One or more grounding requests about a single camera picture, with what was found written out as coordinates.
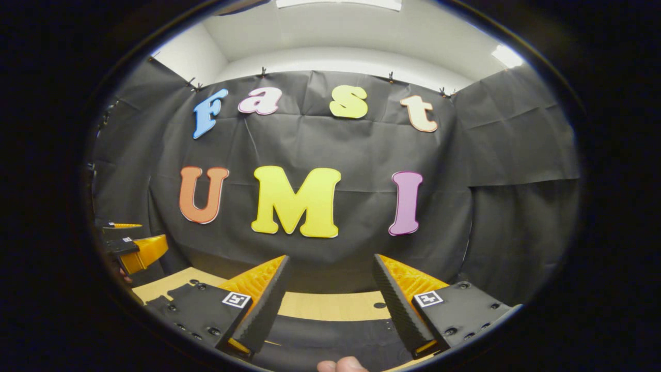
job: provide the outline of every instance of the white wall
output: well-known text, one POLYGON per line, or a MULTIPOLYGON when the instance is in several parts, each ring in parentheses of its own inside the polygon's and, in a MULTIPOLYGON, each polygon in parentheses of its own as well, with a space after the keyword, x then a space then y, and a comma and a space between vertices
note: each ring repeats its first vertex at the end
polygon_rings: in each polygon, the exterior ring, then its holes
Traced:
POLYGON ((266 73, 281 71, 343 71, 365 73, 413 83, 437 91, 445 87, 446 92, 460 90, 473 80, 434 64, 402 56, 361 48, 299 48, 280 50, 251 56, 230 62, 215 81, 258 75, 266 67, 266 73))
POLYGON ((209 85, 227 65, 227 58, 218 48, 202 23, 189 28, 168 41, 152 54, 186 81, 193 77, 193 85, 209 85))

